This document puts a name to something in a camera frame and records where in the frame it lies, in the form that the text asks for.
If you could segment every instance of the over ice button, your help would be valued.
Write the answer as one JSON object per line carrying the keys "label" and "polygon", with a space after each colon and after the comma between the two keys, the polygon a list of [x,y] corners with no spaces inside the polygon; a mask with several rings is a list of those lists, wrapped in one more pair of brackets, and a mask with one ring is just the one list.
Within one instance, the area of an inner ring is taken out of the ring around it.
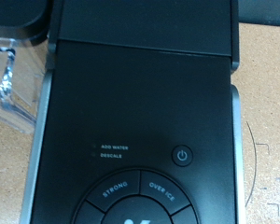
{"label": "over ice button", "polygon": [[139,171],[127,171],[112,175],[94,190],[87,200],[106,211],[117,200],[139,193]]}
{"label": "over ice button", "polygon": [[169,214],[189,205],[188,198],[175,183],[162,175],[151,172],[141,172],[140,194],[160,202]]}

